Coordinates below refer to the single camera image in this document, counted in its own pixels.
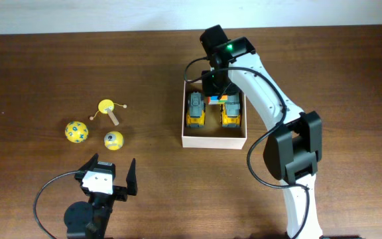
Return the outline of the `yellow wooden rattle drum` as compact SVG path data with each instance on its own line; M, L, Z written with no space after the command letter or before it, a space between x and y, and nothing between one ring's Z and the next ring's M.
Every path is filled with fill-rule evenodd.
M91 121L94 120L94 118L99 113L101 113L101 114L107 114L115 126L119 125L119 120L117 119L117 117L113 113L115 106L119 106L119 107L124 108L124 109L127 108L127 104L118 104L118 103L113 102L112 100L104 99L98 104L97 112L93 116L90 116L89 120L91 120Z

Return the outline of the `white cardboard box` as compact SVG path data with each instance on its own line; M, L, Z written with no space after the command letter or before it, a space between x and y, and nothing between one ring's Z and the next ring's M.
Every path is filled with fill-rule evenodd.
M187 127L188 95L203 92L201 81L193 84L184 83L182 103L182 146L183 148L207 149L242 149L247 141L247 105L246 95L239 93L241 121L239 127L223 127L220 105L206 103L205 124L203 127Z

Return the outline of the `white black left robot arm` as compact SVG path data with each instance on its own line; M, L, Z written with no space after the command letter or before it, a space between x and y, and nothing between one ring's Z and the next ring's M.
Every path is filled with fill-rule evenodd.
M103 238L116 201L125 202L138 192L136 160L126 176L125 187L113 184L115 164L98 160L95 154L74 174L88 201L71 204L64 213L68 238Z

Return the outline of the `yellow minion ball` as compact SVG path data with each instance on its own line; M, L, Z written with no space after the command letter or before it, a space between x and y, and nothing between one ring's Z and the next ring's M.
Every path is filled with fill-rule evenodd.
M121 149L124 144L124 137L118 131L110 131L103 140L105 147L112 151Z

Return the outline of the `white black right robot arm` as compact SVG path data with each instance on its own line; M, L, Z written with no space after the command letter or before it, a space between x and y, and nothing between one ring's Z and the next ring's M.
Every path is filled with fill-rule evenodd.
M265 141L265 165L283 191L289 238L321 238L314 185L322 158L322 120L305 113L269 76L255 47L245 37L229 39L220 25L200 36L211 69L201 75L207 96L245 94L267 132L249 149Z

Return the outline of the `yellow toy dump truck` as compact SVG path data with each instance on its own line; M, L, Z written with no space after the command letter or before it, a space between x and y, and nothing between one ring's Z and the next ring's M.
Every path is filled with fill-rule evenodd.
M222 127L240 127L241 104L239 94L227 96L221 106Z

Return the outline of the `multicoloured puzzle cube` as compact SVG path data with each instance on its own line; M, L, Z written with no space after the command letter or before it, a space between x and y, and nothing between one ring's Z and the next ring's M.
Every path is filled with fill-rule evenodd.
M218 105L218 104L224 104L226 103L228 100L228 96L227 95L223 95L221 97L219 96L208 96L207 97L207 103L209 105Z

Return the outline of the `yellow ball blue letters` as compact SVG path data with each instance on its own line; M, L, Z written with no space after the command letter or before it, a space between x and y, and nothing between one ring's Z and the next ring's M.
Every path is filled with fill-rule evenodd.
M65 136L72 143L81 143L88 138L89 129L80 121L71 121L65 128Z

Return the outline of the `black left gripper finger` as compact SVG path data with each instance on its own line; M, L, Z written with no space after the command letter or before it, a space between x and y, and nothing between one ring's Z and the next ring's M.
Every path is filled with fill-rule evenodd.
M133 158L126 177L127 194L137 195L136 159Z
M92 156L92 158L83 166L81 166L78 170L81 172L91 171L97 165L98 158L99 158L99 155L95 153Z

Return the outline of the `yellow toy truck grey cab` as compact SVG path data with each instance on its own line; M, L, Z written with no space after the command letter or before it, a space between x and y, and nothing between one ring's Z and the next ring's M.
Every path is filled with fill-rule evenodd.
M186 127L204 127L205 102L200 92L192 92L187 99Z

